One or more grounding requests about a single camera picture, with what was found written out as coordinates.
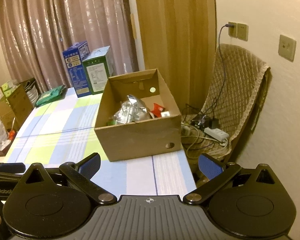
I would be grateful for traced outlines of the white long medicine box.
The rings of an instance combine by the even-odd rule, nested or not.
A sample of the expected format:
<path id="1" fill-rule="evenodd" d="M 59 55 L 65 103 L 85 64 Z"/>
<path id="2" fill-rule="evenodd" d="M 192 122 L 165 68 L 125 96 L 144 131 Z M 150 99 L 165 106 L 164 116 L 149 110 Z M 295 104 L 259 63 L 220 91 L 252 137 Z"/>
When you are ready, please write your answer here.
<path id="1" fill-rule="evenodd" d="M 169 117 L 170 113 L 169 113 L 169 111 L 161 112 L 161 116 L 162 117 Z"/>

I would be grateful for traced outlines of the green wet wipes pack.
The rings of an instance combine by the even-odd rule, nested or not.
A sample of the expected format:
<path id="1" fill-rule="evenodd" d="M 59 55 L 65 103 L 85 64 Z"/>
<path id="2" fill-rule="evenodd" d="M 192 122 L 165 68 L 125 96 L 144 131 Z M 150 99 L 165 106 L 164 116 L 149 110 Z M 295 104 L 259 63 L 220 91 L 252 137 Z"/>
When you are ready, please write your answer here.
<path id="1" fill-rule="evenodd" d="M 65 90 L 66 90 L 65 85 L 61 85 L 43 93 L 36 101 L 35 106 L 40 107 L 61 99 L 63 97 Z"/>

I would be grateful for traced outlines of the checkered tablecloth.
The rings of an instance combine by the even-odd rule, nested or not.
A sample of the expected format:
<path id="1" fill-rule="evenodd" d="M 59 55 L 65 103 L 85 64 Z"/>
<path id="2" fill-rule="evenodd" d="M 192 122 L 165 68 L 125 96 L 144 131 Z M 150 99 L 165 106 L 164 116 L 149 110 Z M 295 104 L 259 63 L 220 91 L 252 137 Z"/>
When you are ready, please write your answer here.
<path id="1" fill-rule="evenodd" d="M 5 161 L 58 167 L 97 152 L 101 156 L 101 168 L 92 181 L 117 197 L 123 194 L 183 197 L 196 188 L 183 150 L 110 162 L 94 132 L 101 97 L 78 98 L 70 88 L 62 100 L 34 108 Z"/>

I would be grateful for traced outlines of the brown cardboard carrier box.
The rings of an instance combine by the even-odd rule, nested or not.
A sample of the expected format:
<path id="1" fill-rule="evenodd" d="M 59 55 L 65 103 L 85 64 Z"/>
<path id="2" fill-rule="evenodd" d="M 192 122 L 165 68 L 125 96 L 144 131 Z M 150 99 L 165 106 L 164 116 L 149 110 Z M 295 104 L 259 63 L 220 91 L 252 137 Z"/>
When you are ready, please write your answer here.
<path id="1" fill-rule="evenodd" d="M 0 89 L 0 120 L 6 129 L 12 127 L 18 131 L 33 110 L 25 89 L 19 85 L 9 97 L 5 97 Z"/>

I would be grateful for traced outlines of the white power strip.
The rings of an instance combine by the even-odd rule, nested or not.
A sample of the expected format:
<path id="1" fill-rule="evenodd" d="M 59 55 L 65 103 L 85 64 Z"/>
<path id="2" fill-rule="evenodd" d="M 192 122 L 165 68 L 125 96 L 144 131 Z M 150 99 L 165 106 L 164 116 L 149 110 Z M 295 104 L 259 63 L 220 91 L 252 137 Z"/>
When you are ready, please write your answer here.
<path id="1" fill-rule="evenodd" d="M 218 141 L 224 141 L 229 137 L 228 133 L 218 128 L 211 129 L 209 127 L 206 127 L 204 129 L 204 132 Z"/>

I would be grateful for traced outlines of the silver foil pouch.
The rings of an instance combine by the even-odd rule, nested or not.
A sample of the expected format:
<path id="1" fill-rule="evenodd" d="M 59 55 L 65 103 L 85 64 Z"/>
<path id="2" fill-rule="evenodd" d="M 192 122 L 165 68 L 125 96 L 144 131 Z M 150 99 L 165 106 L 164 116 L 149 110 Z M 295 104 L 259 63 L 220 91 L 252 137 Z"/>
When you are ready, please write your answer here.
<path id="1" fill-rule="evenodd" d="M 127 95 L 127 100 L 121 104 L 121 108 L 113 115 L 113 120 L 117 124 L 128 124 L 151 118 L 145 103 L 133 95 Z"/>

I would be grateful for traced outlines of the dark green carton box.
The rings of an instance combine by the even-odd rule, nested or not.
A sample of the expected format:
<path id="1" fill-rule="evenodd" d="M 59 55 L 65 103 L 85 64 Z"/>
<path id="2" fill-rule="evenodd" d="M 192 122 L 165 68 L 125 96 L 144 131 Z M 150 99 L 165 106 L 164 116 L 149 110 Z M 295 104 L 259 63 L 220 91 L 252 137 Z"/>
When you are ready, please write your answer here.
<path id="1" fill-rule="evenodd" d="M 93 50 L 83 60 L 83 67 L 91 94 L 102 93 L 115 69 L 111 47 L 105 46 Z"/>

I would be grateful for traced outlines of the wall power socket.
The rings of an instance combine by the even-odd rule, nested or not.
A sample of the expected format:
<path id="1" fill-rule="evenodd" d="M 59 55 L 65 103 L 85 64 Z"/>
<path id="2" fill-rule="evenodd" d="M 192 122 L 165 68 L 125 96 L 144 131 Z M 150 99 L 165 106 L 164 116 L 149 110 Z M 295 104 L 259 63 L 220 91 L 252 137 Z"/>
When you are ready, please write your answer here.
<path id="1" fill-rule="evenodd" d="M 243 23 L 228 22 L 228 35 L 242 41 L 247 41 L 249 26 Z"/>

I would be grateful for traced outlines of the blue milk carton box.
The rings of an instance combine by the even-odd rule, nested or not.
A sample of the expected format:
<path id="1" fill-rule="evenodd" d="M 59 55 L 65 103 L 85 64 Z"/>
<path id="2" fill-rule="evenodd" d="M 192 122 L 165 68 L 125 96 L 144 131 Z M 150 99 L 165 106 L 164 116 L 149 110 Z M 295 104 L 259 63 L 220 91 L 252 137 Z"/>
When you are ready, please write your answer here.
<path id="1" fill-rule="evenodd" d="M 76 42 L 63 51 L 65 65 L 78 98 L 90 95 L 83 60 L 90 54 L 87 41 Z"/>

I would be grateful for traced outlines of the red snack packet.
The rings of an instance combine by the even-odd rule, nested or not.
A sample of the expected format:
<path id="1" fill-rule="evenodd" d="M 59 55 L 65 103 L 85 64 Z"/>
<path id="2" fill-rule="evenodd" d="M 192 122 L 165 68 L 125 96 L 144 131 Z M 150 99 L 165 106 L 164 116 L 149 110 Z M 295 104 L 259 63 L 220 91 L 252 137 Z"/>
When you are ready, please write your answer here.
<path id="1" fill-rule="evenodd" d="M 162 112 L 165 111 L 165 108 L 162 107 L 161 105 L 154 103 L 153 104 L 153 109 L 151 110 L 151 113 L 156 117 L 156 118 L 160 118 Z"/>

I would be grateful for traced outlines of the beige wall switch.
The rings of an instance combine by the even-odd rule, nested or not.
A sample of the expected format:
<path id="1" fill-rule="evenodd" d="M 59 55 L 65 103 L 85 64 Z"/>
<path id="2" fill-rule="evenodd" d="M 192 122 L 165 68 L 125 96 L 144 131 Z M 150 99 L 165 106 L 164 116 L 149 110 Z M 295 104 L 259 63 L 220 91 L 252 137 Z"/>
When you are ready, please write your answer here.
<path id="1" fill-rule="evenodd" d="M 293 62 L 295 57 L 295 50 L 296 40 L 285 35 L 280 35 L 278 54 L 288 61 Z"/>

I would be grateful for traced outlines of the green tissue boxes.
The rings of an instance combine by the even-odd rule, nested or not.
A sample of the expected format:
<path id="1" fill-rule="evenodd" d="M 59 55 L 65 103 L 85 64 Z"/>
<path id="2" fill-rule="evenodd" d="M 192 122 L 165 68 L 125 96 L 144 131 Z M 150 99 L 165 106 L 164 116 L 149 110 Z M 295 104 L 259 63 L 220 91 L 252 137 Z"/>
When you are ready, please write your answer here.
<path id="1" fill-rule="evenodd" d="M 14 80 L 10 80 L 3 85 L 1 85 L 0 89 L 3 92 L 4 96 L 9 97 L 17 88 L 17 85 L 14 83 Z"/>

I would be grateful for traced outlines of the stacked white bowls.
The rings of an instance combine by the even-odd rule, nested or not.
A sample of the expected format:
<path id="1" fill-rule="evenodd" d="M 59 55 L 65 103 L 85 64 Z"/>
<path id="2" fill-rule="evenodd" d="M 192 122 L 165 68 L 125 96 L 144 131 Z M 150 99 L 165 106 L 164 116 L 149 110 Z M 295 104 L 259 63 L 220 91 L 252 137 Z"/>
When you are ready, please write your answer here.
<path id="1" fill-rule="evenodd" d="M 36 102 L 39 98 L 39 92 L 37 88 L 37 81 L 32 78 L 27 80 L 24 86 L 25 92 L 32 103 L 33 107 L 36 105 Z"/>

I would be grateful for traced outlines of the beige curtain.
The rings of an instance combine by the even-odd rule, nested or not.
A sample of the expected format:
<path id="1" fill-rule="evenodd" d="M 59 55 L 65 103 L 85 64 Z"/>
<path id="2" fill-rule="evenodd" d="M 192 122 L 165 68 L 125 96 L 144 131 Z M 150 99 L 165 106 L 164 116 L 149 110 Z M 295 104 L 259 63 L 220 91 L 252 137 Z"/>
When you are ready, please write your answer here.
<path id="1" fill-rule="evenodd" d="M 110 46 L 117 75 L 138 70 L 128 0 L 0 0 L 0 43 L 11 78 L 45 92 L 71 86 L 63 52 Z"/>

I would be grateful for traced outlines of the quilted covered chair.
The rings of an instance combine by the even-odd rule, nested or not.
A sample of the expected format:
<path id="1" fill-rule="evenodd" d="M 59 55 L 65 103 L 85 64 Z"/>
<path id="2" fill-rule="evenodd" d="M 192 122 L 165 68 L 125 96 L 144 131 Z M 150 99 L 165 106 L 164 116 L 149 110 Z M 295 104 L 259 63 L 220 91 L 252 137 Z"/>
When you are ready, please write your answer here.
<path id="1" fill-rule="evenodd" d="M 229 160 L 249 119 L 255 125 L 267 96 L 270 65 L 249 50 L 231 44 L 221 44 L 215 56 L 212 82 L 201 110 L 188 110 L 183 127 L 190 135 L 183 135 L 185 154 L 194 165 L 199 155 L 207 153 L 217 160 Z M 229 134 L 218 142 L 190 122 L 207 116 L 217 127 Z"/>

